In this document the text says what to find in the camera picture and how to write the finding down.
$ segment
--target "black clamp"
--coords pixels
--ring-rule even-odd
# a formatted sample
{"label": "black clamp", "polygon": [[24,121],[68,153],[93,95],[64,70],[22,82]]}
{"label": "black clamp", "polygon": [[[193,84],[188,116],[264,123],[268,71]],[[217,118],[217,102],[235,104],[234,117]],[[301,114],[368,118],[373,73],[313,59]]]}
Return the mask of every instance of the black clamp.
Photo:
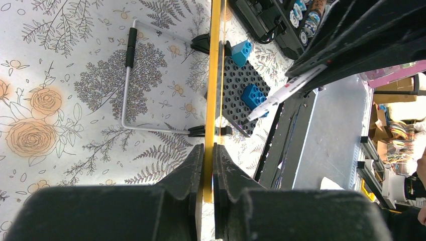
{"label": "black clamp", "polygon": [[[189,137],[205,137],[205,126],[197,126],[188,129]],[[222,128],[215,128],[215,135],[223,136],[232,136],[232,128],[230,126],[225,126]]]}
{"label": "black clamp", "polygon": [[[205,54],[210,54],[210,34],[201,34],[195,37],[192,40],[191,48]],[[226,41],[224,51],[225,56],[232,55],[231,43],[229,41]]]}

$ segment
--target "tablecloth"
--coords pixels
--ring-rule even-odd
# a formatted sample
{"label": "tablecloth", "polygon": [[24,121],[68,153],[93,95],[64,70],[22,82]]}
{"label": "tablecloth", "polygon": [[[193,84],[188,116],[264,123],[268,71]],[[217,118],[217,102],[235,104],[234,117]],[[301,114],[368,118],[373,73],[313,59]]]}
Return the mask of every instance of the tablecloth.
{"label": "tablecloth", "polygon": [[[0,237],[39,189],[153,184],[203,138],[120,125],[124,59],[133,19],[184,38],[207,33],[210,0],[5,0],[0,3]],[[271,86],[291,61],[275,44],[253,41],[227,11],[226,37],[249,39],[249,60]],[[206,54],[138,26],[126,121],[185,130],[205,123]],[[253,175],[273,120],[251,138],[223,138],[233,160]],[[212,204],[203,206],[203,240],[214,239]]]}

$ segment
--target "pink box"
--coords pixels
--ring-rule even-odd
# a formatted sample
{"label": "pink box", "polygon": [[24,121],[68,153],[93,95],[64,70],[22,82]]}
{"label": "pink box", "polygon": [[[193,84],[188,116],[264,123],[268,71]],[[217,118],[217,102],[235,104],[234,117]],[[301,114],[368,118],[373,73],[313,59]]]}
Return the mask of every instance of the pink box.
{"label": "pink box", "polygon": [[409,64],[401,64],[388,68],[367,71],[361,73],[361,78],[368,82],[372,88],[387,85],[391,82],[413,76],[426,70],[426,60],[420,60],[409,67]]}

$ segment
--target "dark gray baseplate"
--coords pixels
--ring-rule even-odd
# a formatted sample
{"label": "dark gray baseplate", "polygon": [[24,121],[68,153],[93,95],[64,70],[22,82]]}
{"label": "dark gray baseplate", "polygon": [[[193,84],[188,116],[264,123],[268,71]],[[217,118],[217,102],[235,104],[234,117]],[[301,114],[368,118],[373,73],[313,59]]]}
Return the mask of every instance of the dark gray baseplate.
{"label": "dark gray baseplate", "polygon": [[242,68],[239,68],[230,57],[226,57],[224,64],[222,115],[243,135],[250,137],[258,119],[243,125],[243,121],[251,110],[241,99],[241,95],[250,84],[256,85],[266,97],[268,97],[271,88],[249,61]]}

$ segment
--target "blue block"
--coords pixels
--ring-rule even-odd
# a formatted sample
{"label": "blue block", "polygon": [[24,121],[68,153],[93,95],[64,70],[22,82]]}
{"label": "blue block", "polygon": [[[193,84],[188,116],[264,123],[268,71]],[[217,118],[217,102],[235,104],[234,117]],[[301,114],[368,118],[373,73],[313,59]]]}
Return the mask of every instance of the blue block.
{"label": "blue block", "polygon": [[246,65],[247,59],[252,52],[252,44],[249,41],[241,42],[232,48],[231,58],[235,64],[242,68]]}
{"label": "blue block", "polygon": [[250,84],[244,89],[241,99],[251,110],[254,110],[254,108],[258,107],[266,100],[266,97],[257,86]]}

